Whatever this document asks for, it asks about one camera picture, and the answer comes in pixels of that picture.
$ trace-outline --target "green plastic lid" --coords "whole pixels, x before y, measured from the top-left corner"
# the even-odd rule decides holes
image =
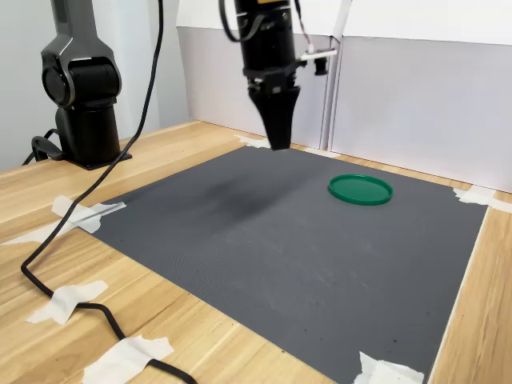
[[[365,174],[340,174],[329,182],[329,192],[360,206],[377,206],[393,197],[393,188],[387,182]]]

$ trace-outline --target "black wire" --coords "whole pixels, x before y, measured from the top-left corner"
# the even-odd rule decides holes
[[[258,28],[260,27],[260,25],[263,22],[263,19],[265,18],[265,16],[263,16],[262,14],[259,14],[258,16],[256,16],[256,18],[253,21],[253,25],[250,28],[250,31],[247,34],[247,36],[244,36],[244,37],[240,36],[240,38],[236,38],[231,33],[230,25],[227,22],[225,0],[218,0],[218,10],[221,13],[222,27],[224,28],[224,31],[226,32],[228,39],[231,40],[232,42],[246,42],[248,40],[251,40],[252,37],[256,34],[256,32],[258,32]]]
[[[52,134],[58,134],[58,132],[57,132],[57,130],[55,128],[52,128],[51,130],[46,132],[44,137],[45,138],[50,138],[50,136]],[[23,162],[22,166],[26,166],[29,162],[32,161],[33,158],[34,158],[34,152],[29,154],[29,157],[25,159],[25,161]]]
[[[295,0],[295,9],[297,10],[298,18],[302,18],[301,5],[298,0]]]
[[[87,197],[93,190],[95,190],[103,180],[109,175],[109,173],[112,171],[112,169],[121,161],[122,157],[128,152],[128,150],[131,148],[131,146],[134,144],[134,142],[138,139],[138,137],[141,135],[142,128],[144,127],[144,123],[146,121],[146,115],[147,110],[150,104],[150,98],[151,98],[151,92],[153,91],[153,85],[154,85],[154,78],[157,71],[157,64],[158,64],[158,56],[160,55],[160,48],[162,46],[162,36],[163,36],[163,4],[162,0],[158,0],[158,39],[157,39],[157,45],[154,50],[154,56],[153,56],[153,65],[151,67],[151,77],[150,77],[150,84],[147,89],[146,99],[144,101],[144,107],[142,108],[142,116],[141,121],[138,125],[137,132],[135,135],[131,138],[131,140],[128,141],[128,144],[126,144],[125,148],[121,151],[121,153],[116,157],[116,159],[112,162],[112,164],[109,165],[109,167],[103,172],[103,174],[99,177],[99,179],[89,187],[88,190],[86,190],[83,194],[78,196],[73,203],[71,204],[70,208],[62,218],[62,220],[57,224],[55,229],[52,231],[52,233],[48,236],[48,238],[32,253],[31,256],[28,257],[27,260],[25,260],[22,264],[22,272],[25,276],[28,277],[29,280],[32,281],[33,284],[36,285],[37,288],[39,288],[46,296],[52,297],[54,292],[45,286],[41,281],[38,280],[28,269],[29,264],[32,263],[32,261],[40,255],[41,252],[50,244],[50,242],[57,236],[58,232],[61,230],[61,228],[64,226],[64,224],[67,222],[67,220],[70,218],[71,214],[73,213],[73,210],[76,208],[76,206],[80,203],[81,200],[83,200],[85,197]],[[93,302],[80,302],[76,306],[80,309],[88,309],[88,310],[100,310],[104,313],[106,316],[106,319],[108,320],[110,326],[114,330],[116,336],[119,338],[119,340],[123,340],[126,336],[122,332],[121,328],[119,327],[119,324],[116,323],[114,316],[110,312],[110,310],[104,306],[103,304],[96,304]],[[163,370],[169,374],[172,374],[173,376],[176,376],[177,378],[180,378],[187,384],[197,384],[195,379],[190,376],[188,373],[183,372],[182,370],[179,370],[178,368],[171,366],[169,364],[166,364],[164,362],[160,362],[158,360],[150,360],[148,363],[151,366],[154,366],[156,368],[159,368],[160,370]]]

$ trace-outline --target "white tape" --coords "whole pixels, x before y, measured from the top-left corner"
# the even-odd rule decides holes
[[[84,384],[123,384],[140,374],[152,359],[174,352],[167,338],[124,338],[84,370]]]
[[[240,142],[246,143],[247,146],[253,146],[254,148],[270,148],[268,138],[246,138],[239,134],[236,134],[235,137],[237,137]]]
[[[459,190],[454,188],[455,196],[460,202],[480,204],[481,206],[490,206],[496,210],[502,210],[512,214],[512,204],[502,202],[494,198],[495,190],[484,188],[483,186],[472,186],[468,190]]]
[[[107,288],[108,285],[103,281],[92,282],[86,286],[61,286],[55,290],[48,304],[40,310],[36,310],[25,321],[36,323],[52,318],[56,323],[63,326],[77,304],[94,300]]]
[[[51,208],[52,212],[58,214],[63,217],[67,210],[70,208],[72,201],[69,200],[65,196],[57,196],[54,200],[54,204]],[[126,204],[124,202],[120,202],[118,204],[96,204],[91,208],[87,208],[85,206],[81,206],[78,204],[71,214],[70,218],[58,232],[57,236],[61,236],[62,234],[66,234],[73,228],[77,226],[86,230],[90,234],[93,234],[97,231],[101,225],[100,218],[101,216],[105,216],[106,214],[111,214],[116,210],[120,210],[124,208]],[[28,234],[23,234],[17,238],[13,238],[8,242],[4,242],[0,244],[0,246],[8,246],[10,244],[19,244],[22,242],[44,242],[46,238],[52,233],[52,231],[57,226],[58,222],[52,222],[51,224],[39,228],[37,230],[33,230]]]
[[[407,366],[392,362],[374,360],[359,352],[361,373],[355,378],[354,384],[422,384],[423,374]]]
[[[335,152],[327,152],[326,150],[316,150],[315,148],[306,148],[304,149],[304,152],[307,152],[308,154],[319,154],[320,156],[323,156],[325,158],[336,158],[339,156],[339,154],[336,154]]]

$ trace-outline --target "gray mat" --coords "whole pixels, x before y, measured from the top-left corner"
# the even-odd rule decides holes
[[[394,197],[337,200],[338,174]],[[446,186],[249,147],[120,201],[95,237],[340,383],[359,351],[428,376],[486,211]]]

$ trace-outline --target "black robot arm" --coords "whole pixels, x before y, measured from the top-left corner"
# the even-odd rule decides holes
[[[300,92],[295,85],[296,70],[314,60],[316,75],[327,74],[327,57],[337,52],[314,50],[302,24],[298,0],[295,7],[308,41],[308,51],[300,58],[295,57],[290,0],[235,0],[234,4],[240,38],[230,31],[225,0],[218,0],[227,37],[242,46],[242,72],[247,77],[249,96],[262,116],[271,148],[290,148],[294,108]]]
[[[121,152],[114,115],[121,75],[112,49],[98,38],[92,0],[51,3],[57,37],[41,52],[42,84],[58,106],[59,158],[99,168]],[[40,143],[34,152],[54,149]]]

